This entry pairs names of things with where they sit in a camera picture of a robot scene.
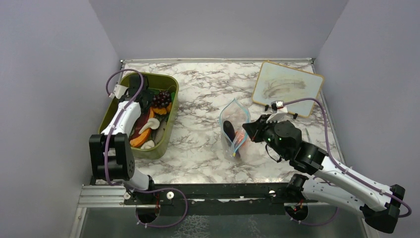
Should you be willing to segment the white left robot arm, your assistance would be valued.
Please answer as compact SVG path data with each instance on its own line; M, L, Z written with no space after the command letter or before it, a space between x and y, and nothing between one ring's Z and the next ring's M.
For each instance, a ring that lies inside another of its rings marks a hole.
M137 190L143 203L151 203L156 191L150 186L152 179L135 168L129 137L135 122L151 105L148 96L148 78L137 70L129 69L129 84L116 84L107 94L118 101L110 123L99 134L89 138L92 173L109 185L123 185Z

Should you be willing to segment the orange toy fruit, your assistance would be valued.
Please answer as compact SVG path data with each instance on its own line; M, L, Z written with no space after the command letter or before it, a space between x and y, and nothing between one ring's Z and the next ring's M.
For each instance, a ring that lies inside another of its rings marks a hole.
M239 148L242 146L243 143L245 143L246 139L247 139L247 133L245 131L237 131L235 133L235 138L233 141L233 145L235 148Z

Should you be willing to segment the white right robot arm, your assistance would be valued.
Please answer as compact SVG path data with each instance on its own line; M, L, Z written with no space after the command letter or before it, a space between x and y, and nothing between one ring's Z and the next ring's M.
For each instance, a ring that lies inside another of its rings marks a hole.
M268 122L270 115L245 123L242 128L255 143L264 142L298 173L281 196L290 202L315 200L354 212L372 228L394 232L405 189L368 179L330 158L318 146L302 140L302 132L290 121Z

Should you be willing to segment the clear zip top bag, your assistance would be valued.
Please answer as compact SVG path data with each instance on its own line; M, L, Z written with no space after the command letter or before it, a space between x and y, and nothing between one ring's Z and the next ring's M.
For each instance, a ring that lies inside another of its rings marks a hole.
M241 160L248 134L242 125L249 123L251 115L247 107L237 99L228 103L219 114L219 126L224 157L231 161Z

